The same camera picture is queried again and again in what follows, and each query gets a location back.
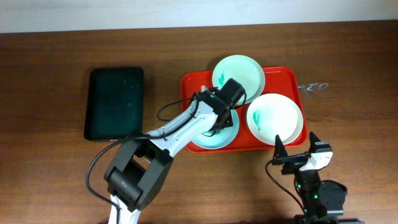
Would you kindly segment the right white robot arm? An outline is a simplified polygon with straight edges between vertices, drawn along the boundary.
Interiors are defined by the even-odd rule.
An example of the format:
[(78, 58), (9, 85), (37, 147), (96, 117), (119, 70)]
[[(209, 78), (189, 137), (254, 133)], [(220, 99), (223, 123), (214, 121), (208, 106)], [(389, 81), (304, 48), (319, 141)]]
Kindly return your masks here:
[(303, 213), (294, 217), (295, 223), (338, 223), (348, 189), (334, 180), (321, 180), (319, 171), (329, 165), (333, 151), (326, 141), (311, 132), (309, 150), (290, 156), (279, 136), (275, 137), (275, 150), (270, 164), (282, 166), (282, 175), (294, 175), (293, 199)]

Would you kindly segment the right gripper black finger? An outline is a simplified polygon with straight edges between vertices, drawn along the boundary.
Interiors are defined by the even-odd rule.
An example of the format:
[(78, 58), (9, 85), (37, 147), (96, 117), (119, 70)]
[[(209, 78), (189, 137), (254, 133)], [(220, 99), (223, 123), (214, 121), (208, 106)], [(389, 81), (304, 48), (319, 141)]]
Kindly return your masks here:
[(310, 147), (316, 148), (317, 146), (322, 145), (322, 141), (315, 135), (313, 131), (309, 133)]
[(275, 136), (275, 150), (274, 150), (273, 160), (283, 161), (283, 160), (286, 160), (286, 158), (288, 156), (289, 155), (287, 154), (285, 146), (284, 146), (281, 138), (277, 134)]

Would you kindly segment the pale green plate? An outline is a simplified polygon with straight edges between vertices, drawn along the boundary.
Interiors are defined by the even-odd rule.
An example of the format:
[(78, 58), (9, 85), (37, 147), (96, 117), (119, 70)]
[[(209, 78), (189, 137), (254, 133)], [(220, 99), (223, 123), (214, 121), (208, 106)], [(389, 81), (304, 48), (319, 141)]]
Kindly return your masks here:
[(211, 78), (214, 87), (221, 89), (230, 78), (243, 86), (246, 92), (245, 104), (260, 96), (266, 84), (262, 67), (245, 55), (230, 55), (215, 66)]

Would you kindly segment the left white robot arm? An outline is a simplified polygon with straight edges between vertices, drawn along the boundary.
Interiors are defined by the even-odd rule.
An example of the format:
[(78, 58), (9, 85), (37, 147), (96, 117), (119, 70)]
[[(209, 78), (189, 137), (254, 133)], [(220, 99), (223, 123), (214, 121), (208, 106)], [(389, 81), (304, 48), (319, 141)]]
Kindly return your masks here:
[(204, 88), (190, 106), (159, 129), (134, 131), (121, 140), (104, 173), (113, 208), (110, 223), (137, 223), (160, 192), (175, 155), (202, 133), (230, 127), (231, 110), (245, 98), (243, 86), (230, 78), (220, 89)]

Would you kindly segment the white plate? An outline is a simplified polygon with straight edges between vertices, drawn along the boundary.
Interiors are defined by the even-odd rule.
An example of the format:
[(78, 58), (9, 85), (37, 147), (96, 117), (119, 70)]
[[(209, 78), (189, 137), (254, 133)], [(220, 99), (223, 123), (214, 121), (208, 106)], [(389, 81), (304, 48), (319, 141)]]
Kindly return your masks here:
[(302, 133), (304, 118), (299, 106), (290, 98), (267, 93), (250, 103), (246, 122), (252, 135), (273, 146), (278, 136), (283, 144), (294, 142)]

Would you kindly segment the light blue plate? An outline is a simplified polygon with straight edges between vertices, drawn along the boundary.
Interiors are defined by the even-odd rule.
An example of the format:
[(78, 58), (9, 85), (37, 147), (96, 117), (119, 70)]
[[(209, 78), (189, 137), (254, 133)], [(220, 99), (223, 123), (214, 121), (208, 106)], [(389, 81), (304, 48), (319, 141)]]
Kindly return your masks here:
[(217, 131), (208, 131), (198, 135), (192, 142), (204, 149), (221, 149), (230, 144), (239, 131), (239, 116), (236, 110), (231, 110), (232, 126), (219, 129)]

